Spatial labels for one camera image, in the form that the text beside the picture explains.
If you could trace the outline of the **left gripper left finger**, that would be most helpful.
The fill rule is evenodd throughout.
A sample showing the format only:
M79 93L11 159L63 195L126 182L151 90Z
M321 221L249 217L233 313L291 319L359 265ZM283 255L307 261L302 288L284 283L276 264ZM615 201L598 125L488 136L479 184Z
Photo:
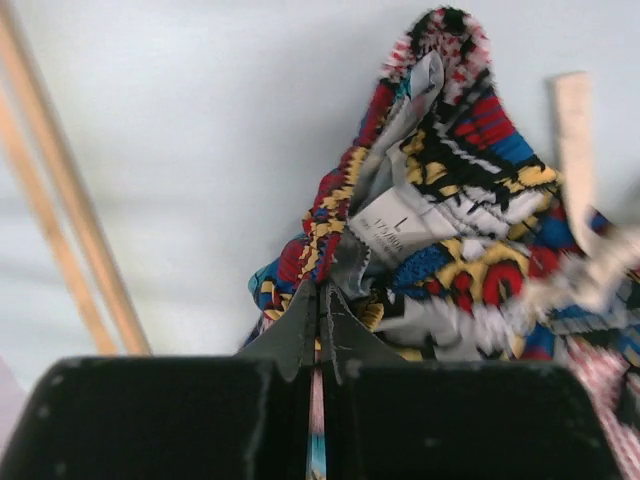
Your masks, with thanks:
M302 479L316 289L226 357L68 357L38 381L5 479Z

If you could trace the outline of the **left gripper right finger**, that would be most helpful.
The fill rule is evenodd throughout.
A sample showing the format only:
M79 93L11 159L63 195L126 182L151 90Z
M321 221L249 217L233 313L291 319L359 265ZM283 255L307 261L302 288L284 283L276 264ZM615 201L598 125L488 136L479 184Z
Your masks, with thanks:
M619 479L586 389L543 362L408 361L320 291L332 479Z

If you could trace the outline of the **comic print shorts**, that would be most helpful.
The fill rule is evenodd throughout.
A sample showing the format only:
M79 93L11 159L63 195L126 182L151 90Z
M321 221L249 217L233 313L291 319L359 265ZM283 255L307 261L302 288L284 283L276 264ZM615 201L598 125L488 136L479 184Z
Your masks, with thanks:
M588 161L546 165L494 89L469 13L396 42L360 130L299 235L249 281L261 334L301 282L330 281L404 358L543 360L590 393L622 474L639 475L639 232L590 212Z

